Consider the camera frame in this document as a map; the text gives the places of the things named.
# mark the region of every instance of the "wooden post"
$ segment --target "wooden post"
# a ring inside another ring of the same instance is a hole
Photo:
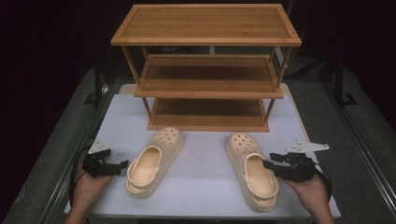
[[[275,48],[276,48],[276,47],[273,47],[273,50],[271,51],[270,59],[268,60],[268,61],[269,61],[268,63],[272,63],[272,60],[274,59]]]
[[[151,120],[151,112],[149,110],[149,103],[146,97],[142,97],[143,105],[145,105],[146,113],[148,113],[148,119]]]
[[[134,66],[134,61],[132,60],[132,56],[128,50],[128,47],[127,46],[121,46],[121,47],[122,47],[122,51],[124,52],[126,61],[128,62],[129,68],[132,71],[132,75],[134,76],[134,81],[138,86],[140,86],[139,75],[137,74],[136,67]]]
[[[279,75],[277,76],[276,87],[277,87],[278,89],[280,88],[280,84],[282,83],[283,75],[285,74],[286,65],[287,65],[287,63],[288,63],[290,53],[291,53],[291,47],[288,47],[288,52],[286,53],[286,56],[285,56],[285,58],[283,59],[282,67],[280,68]]]
[[[149,62],[148,49],[145,46],[142,46],[142,50],[143,50],[143,55],[145,56],[146,59],[146,63],[148,63]]]
[[[272,111],[272,109],[274,107],[274,104],[275,104],[275,99],[272,99],[270,104],[268,105],[267,113],[265,113],[265,118],[264,118],[264,122],[265,123],[268,123],[268,119],[270,118],[270,114],[271,114],[271,111]]]

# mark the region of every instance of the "wooden shelf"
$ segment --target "wooden shelf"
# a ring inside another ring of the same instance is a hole
[[[269,132],[291,47],[301,45],[280,4],[134,5],[111,45],[121,46],[148,113],[148,129]],[[129,46],[141,46],[139,76]],[[265,46],[270,55],[149,54],[146,46]],[[276,73],[272,60],[286,47]],[[154,97],[149,107],[146,97]],[[265,109],[263,99],[270,99]]]
[[[282,99],[263,55],[149,55],[135,96]]]
[[[183,131],[269,132],[262,100],[158,99],[149,130],[170,126]]]
[[[280,4],[134,5],[118,46],[300,46]]]

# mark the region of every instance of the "shoe rack leg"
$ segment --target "shoe rack leg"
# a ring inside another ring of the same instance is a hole
[[[272,63],[272,60],[274,59],[275,50],[276,50],[276,47],[273,47],[273,50],[271,51],[271,54],[270,54],[269,63]]]
[[[286,53],[285,57],[283,58],[282,66],[280,67],[279,75],[277,76],[276,87],[278,89],[280,88],[280,84],[282,83],[283,75],[285,75],[285,70],[286,70],[286,67],[288,64],[290,53],[291,53],[291,47],[288,47],[287,53]]]
[[[265,118],[264,118],[265,123],[268,123],[268,119],[270,118],[270,114],[274,107],[274,103],[275,103],[275,99],[272,99],[270,104],[268,105],[268,110],[267,110],[267,113],[265,113]]]
[[[283,63],[283,53],[282,53],[282,50],[280,50],[280,47],[276,47],[276,48],[275,48],[275,55],[276,55],[277,61],[279,62],[279,66],[282,66],[282,63]]]
[[[146,97],[142,97],[143,105],[145,105],[146,113],[148,113],[148,119],[151,120],[151,111],[149,110],[149,103]]]
[[[148,49],[145,46],[142,46],[142,50],[143,50],[143,55],[145,56],[146,63],[147,63],[149,61]]]
[[[128,50],[127,46],[121,46],[122,47],[122,51],[124,52],[126,61],[128,62],[129,68],[132,71],[132,75],[134,76],[134,81],[136,82],[136,84],[138,86],[140,86],[140,79],[139,79],[139,75],[137,74],[136,71],[136,66],[134,66],[134,61],[132,60],[132,56],[131,53]]]

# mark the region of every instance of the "wrist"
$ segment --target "wrist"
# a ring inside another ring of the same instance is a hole
[[[319,210],[315,213],[311,213],[311,216],[314,218],[316,224],[333,224],[334,218],[332,217],[332,212],[330,208],[326,208],[323,210]]]
[[[88,208],[85,206],[78,206],[77,204],[73,204],[72,208],[70,209],[70,214],[76,215],[78,217],[85,217],[88,214]]]
[[[77,207],[72,207],[64,224],[83,224],[86,216],[87,211],[78,209]]]

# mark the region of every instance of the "shoe rack top shelf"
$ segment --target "shoe rack top shelf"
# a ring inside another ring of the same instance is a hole
[[[280,4],[134,5],[113,46],[300,46]]]

